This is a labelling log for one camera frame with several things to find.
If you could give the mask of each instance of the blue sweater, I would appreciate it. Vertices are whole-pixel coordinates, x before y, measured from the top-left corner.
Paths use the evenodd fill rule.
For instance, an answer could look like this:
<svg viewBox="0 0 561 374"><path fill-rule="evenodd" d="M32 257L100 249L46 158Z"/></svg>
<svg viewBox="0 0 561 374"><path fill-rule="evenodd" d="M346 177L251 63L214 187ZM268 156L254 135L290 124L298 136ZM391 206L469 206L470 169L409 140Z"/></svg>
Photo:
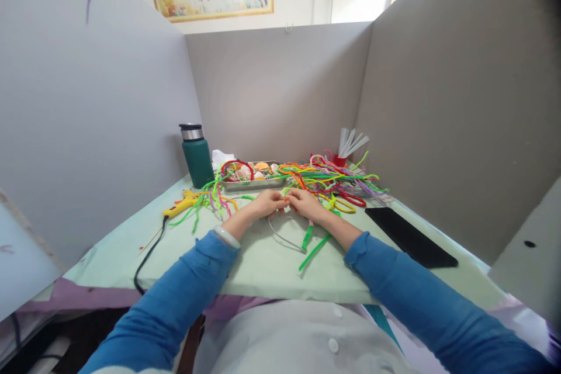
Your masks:
<svg viewBox="0 0 561 374"><path fill-rule="evenodd" d="M106 366L170 370L187 330L220 291L238 252L213 231L197 241L119 320L80 374ZM368 232L356 239L345 262L450 373L552 370L496 318Z"/></svg>

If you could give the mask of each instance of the gray partition wall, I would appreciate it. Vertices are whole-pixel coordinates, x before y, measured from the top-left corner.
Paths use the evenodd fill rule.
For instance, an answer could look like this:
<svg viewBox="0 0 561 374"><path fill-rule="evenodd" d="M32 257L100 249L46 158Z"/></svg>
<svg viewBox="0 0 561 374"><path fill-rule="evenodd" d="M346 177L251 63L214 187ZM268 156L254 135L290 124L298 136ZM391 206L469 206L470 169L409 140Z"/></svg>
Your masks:
<svg viewBox="0 0 561 374"><path fill-rule="evenodd" d="M552 0L397 0L357 126L392 194L492 264L561 173Z"/></svg>
<svg viewBox="0 0 561 374"><path fill-rule="evenodd" d="M362 89L371 22L187 35L205 135L237 158L336 152Z"/></svg>
<svg viewBox="0 0 561 374"><path fill-rule="evenodd" d="M0 6L0 187L70 267L186 174L185 38L143 0Z"/></svg>

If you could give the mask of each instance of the yellow glue gun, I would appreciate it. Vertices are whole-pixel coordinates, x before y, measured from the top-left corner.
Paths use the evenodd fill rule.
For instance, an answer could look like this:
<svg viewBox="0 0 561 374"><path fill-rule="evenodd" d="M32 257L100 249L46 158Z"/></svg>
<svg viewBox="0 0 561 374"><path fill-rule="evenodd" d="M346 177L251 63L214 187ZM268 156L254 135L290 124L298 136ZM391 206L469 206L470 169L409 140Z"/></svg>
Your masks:
<svg viewBox="0 0 561 374"><path fill-rule="evenodd" d="M188 207L194 206L199 198L190 190L183 190L183 197L184 199L180 202L175 202L174 207L170 207L163 211L164 216L167 216L169 219L172 219L174 216L177 216L181 212L183 212Z"/></svg>

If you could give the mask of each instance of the smartphone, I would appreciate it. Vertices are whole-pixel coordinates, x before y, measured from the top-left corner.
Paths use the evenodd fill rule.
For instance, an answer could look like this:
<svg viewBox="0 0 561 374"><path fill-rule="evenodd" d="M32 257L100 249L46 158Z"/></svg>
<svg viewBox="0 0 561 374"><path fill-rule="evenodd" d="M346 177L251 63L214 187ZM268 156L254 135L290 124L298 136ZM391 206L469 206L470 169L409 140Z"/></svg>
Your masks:
<svg viewBox="0 0 561 374"><path fill-rule="evenodd" d="M427 269L457 267L458 260L449 255L425 234L389 207L365 209L370 218L402 251Z"/></svg>

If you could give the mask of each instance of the light green tablecloth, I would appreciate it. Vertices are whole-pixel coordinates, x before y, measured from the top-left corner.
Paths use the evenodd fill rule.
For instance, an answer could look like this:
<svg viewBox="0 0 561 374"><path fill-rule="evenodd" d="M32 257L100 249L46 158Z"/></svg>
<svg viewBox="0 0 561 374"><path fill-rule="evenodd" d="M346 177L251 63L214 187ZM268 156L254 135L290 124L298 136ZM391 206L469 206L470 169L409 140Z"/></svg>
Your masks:
<svg viewBox="0 0 561 374"><path fill-rule="evenodd" d="M188 176L109 233L64 277L81 286L134 288L134 273L146 253L140 254L140 247L145 246L158 231L162 223L162 211L171 207L176 200L182 199L184 189L192 190ZM244 192L227 196L255 196L257 193ZM248 203L246 199L236 201L238 207ZM391 206L458 259L457 268L433 270L436 276L485 310L495 308L501 302L505 294L485 275L478 266L479 263L468 252L398 201L394 201ZM181 217L179 215L172 221L178 221ZM342 217L397 248L364 210L359 208L356 214L342 214ZM282 235L300 238L301 241L307 221L298 221L297 218L285 223L279 220L277 223L273 222L273 226L278 226ZM195 217L189 216L181 225L166 229L164 238L142 269L140 283L144 288L153 285L183 253L193 247L195 238L202 238L207 231L220 224L220 220L210 209L203 209L200 211L198 229L193 235L191 230L194 221ZM325 231L316 227L309 250L324 236ZM370 296L362 279L345 266L344 252L334 239L330 239L314 257L303 275L298 272L298 267L305 256L275 241L266 219L256 222L250 228L241 245L242 252L222 288L223 294L336 303L378 303Z"/></svg>

